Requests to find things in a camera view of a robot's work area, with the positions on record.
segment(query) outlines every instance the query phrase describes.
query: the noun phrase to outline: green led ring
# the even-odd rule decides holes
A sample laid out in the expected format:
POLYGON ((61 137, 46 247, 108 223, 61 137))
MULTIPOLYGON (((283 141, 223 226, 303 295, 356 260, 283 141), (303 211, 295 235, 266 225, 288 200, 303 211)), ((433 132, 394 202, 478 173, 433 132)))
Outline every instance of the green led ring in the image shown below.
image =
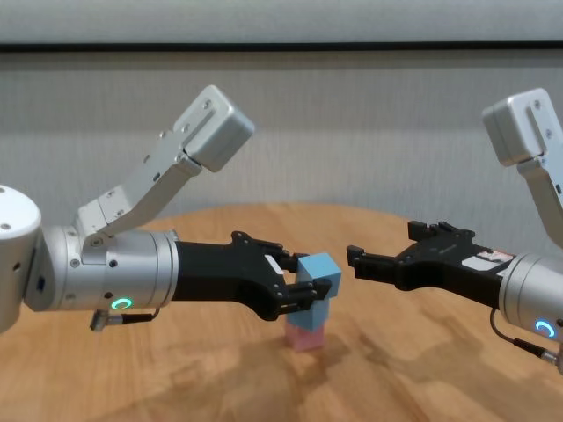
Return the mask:
POLYGON ((119 309, 127 309, 133 306, 133 301, 128 297, 121 297, 112 302, 112 309, 119 310, 119 309))

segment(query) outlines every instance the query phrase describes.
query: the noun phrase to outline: gray wall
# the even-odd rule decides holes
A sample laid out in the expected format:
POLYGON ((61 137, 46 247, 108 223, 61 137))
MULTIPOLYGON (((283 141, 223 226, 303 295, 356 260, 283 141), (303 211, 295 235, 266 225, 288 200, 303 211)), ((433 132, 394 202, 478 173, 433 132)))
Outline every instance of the gray wall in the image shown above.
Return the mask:
POLYGON ((523 179, 496 161, 480 112, 539 86, 562 111, 561 52, 0 55, 0 181, 34 198, 46 222, 70 222, 207 84, 258 131, 167 214, 331 202, 557 253, 523 179))
POLYGON ((0 43, 561 40, 560 0, 0 0, 0 43))

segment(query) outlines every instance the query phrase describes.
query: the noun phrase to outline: silver cylindrical joint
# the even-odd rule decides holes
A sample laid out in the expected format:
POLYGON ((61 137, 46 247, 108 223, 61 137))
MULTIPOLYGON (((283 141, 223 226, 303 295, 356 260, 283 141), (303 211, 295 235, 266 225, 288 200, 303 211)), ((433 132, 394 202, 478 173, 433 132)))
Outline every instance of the silver cylindrical joint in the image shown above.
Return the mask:
POLYGON ((563 342, 563 261, 517 256, 503 277, 499 304, 511 324, 563 342))
POLYGON ((41 212, 23 193, 0 186, 0 332, 19 318, 41 212))
POLYGON ((83 259, 72 227, 44 230, 45 244, 26 291, 33 310, 162 308, 178 278, 172 235, 132 230, 96 242, 102 260, 83 259))
POLYGON ((551 363, 552 365, 558 366, 559 364, 559 357, 556 353, 554 352, 550 352, 549 350, 546 350, 542 356, 541 356, 542 360, 545 360, 548 363, 551 363))
POLYGON ((102 331, 108 325, 123 324, 122 315, 110 315, 107 310, 96 310, 92 316, 90 329, 92 331, 102 331))

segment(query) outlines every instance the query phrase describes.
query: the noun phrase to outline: cable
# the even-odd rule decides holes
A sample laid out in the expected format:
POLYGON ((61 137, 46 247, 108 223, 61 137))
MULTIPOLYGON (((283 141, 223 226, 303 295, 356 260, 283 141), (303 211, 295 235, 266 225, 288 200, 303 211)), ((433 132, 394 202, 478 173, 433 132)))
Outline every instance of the cable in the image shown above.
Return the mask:
POLYGON ((499 329, 496 327, 496 324, 494 323, 494 314, 495 313, 496 313, 496 309, 491 309, 491 316, 490 316, 489 320, 491 322, 491 328, 493 329, 494 333, 497 336, 499 336, 500 338, 502 338, 505 341, 508 341, 509 343, 512 343, 514 346, 519 347, 522 350, 525 350, 526 352, 537 356, 540 359, 544 356, 544 353, 546 352, 546 349, 544 347, 534 345, 534 344, 532 344, 528 341, 522 340, 520 338, 510 338, 509 336, 502 334, 499 331, 499 329))
POLYGON ((494 333, 499 336, 500 338, 502 338, 505 341, 508 341, 509 343, 514 344, 514 339, 510 338, 509 336, 502 334, 498 328, 496 328, 496 323, 494 322, 494 315, 496 314, 496 309, 491 309, 491 316, 489 318, 490 322, 491 322, 491 328, 493 329, 494 333))
POLYGON ((121 324, 137 324, 137 323, 149 323, 160 313, 160 308, 155 310, 154 314, 121 314, 121 324))

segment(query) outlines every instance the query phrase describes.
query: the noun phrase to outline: dark horizontal stripe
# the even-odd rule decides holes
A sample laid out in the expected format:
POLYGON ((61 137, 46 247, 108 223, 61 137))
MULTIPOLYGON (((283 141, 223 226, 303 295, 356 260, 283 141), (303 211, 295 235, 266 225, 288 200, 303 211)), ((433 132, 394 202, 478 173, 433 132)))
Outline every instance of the dark horizontal stripe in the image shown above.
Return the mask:
POLYGON ((0 53, 64 52, 300 52, 390 50, 560 49, 563 40, 550 41, 409 41, 305 43, 85 43, 4 44, 0 53))

